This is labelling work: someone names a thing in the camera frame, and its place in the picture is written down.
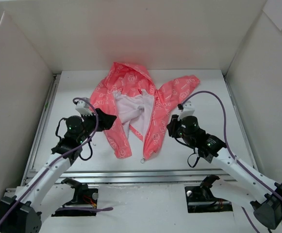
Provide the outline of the pink patterned jacket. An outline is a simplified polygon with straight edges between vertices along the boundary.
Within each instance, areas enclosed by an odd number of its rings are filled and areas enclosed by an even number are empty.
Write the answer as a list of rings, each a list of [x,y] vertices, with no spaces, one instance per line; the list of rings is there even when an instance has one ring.
[[[95,108],[117,117],[111,129],[104,132],[116,158],[132,155],[129,133],[142,141],[145,160],[158,153],[171,112],[199,83],[195,75],[188,75],[156,88],[144,66],[114,63],[91,94],[90,102]]]

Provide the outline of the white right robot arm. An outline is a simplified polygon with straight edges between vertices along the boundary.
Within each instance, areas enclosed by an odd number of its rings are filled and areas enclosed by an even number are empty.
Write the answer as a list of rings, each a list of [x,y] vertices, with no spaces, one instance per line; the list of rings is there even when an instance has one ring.
[[[170,137],[181,138],[198,157],[222,169],[237,183],[228,183],[216,175],[201,183],[200,194],[206,200],[222,198],[252,212],[266,228],[274,230],[282,221],[282,183],[263,175],[242,159],[232,156],[225,142],[201,129],[195,116],[172,115],[167,125]]]

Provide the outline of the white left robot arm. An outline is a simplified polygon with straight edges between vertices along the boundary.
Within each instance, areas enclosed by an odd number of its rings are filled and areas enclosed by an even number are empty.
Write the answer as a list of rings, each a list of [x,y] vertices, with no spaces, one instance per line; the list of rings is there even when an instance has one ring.
[[[80,157],[83,145],[90,143],[95,132],[109,130],[116,116],[97,108],[93,113],[63,118],[66,133],[52,148],[49,159],[32,180],[13,197],[0,200],[0,233],[37,233],[42,224],[70,202],[81,201],[82,184],[66,178],[56,184]]]

